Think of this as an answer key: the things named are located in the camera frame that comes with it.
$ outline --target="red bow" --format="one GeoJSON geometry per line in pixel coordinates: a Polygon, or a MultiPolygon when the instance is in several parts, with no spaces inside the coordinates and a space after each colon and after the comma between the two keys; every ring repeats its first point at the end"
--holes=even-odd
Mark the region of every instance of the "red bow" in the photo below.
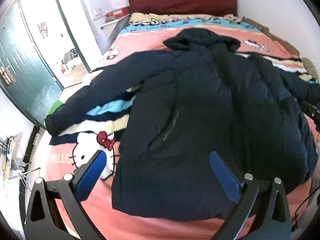
{"type": "Polygon", "coordinates": [[[107,133],[105,131],[102,131],[97,135],[97,142],[103,147],[105,147],[106,149],[108,149],[109,151],[111,151],[113,148],[113,145],[116,142],[116,139],[113,138],[112,140],[109,140],[107,133]]]}

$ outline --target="jacket sleeve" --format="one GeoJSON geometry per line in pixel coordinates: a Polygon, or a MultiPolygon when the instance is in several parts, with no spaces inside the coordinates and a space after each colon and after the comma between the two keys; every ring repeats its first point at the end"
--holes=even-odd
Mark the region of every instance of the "jacket sleeve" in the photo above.
{"type": "Polygon", "coordinates": [[[128,88],[171,67],[174,56],[164,50],[134,53],[115,65],[107,66],[89,86],[84,86],[45,119],[47,131],[57,136],[96,106],[128,88]]]}
{"type": "Polygon", "coordinates": [[[320,102],[320,85],[310,84],[299,76],[279,69],[284,86],[298,100],[306,101],[307,103],[316,106],[320,102]]]}

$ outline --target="bed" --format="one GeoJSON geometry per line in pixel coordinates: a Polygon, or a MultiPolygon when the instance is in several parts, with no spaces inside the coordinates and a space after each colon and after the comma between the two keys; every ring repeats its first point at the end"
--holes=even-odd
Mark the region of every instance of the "bed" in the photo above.
{"type": "MultiPolygon", "coordinates": [[[[241,21],[236,15],[236,0],[129,0],[130,24],[118,34],[110,49],[92,73],[93,79],[108,65],[113,65],[128,55],[145,50],[167,49],[163,41],[185,28],[205,28],[217,34],[231,36],[241,41],[237,53],[243,57],[260,54],[273,65],[294,72],[308,82],[317,82],[305,70],[302,60],[289,53],[277,41],[273,41],[259,29],[241,21]]],[[[129,216],[112,209],[111,184],[119,159],[119,142],[129,119],[131,105],[139,87],[133,87],[103,107],[89,111],[79,122],[67,128],[50,142],[50,154],[46,162],[45,180],[57,180],[65,173],[74,172],[96,150],[106,152],[107,166],[101,174],[88,200],[81,203],[92,222],[106,239],[210,239],[224,220],[174,222],[164,219],[129,216]]],[[[315,143],[319,133],[313,121],[308,119],[315,143]]],[[[318,192],[303,205],[298,206],[319,183],[319,166],[313,177],[287,196],[292,224],[299,221],[299,229],[292,233],[298,238],[312,219],[318,192]]],[[[66,225],[73,226],[57,200],[60,214],[66,225]]],[[[239,237],[244,236],[252,224],[249,218],[239,237]]]]}

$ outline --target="blue gripper pad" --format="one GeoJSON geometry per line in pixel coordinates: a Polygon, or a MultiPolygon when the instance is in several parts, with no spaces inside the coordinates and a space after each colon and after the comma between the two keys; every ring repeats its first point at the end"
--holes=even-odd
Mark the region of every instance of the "blue gripper pad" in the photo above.
{"type": "Polygon", "coordinates": [[[87,200],[94,185],[107,164],[104,151],[97,151],[92,158],[79,167],[72,181],[72,188],[78,203],[87,200]]]}
{"type": "Polygon", "coordinates": [[[241,185],[237,182],[217,152],[210,153],[209,163],[223,191],[226,193],[228,200],[238,204],[241,199],[241,185]]]}

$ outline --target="black puffer jacket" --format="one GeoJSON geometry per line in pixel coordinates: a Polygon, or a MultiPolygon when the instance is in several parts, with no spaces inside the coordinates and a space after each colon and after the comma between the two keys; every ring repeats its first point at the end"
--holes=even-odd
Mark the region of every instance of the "black puffer jacket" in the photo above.
{"type": "Polygon", "coordinates": [[[73,122],[68,111],[83,115],[143,82],[121,139],[113,208],[171,220],[225,218],[235,204],[210,168],[212,151],[258,179],[280,177],[287,193],[310,178],[318,157],[295,98],[315,105],[319,85],[259,56],[235,55],[238,40],[205,29],[164,44],[173,50],[109,66],[46,119],[49,131],[61,132],[73,122]]]}

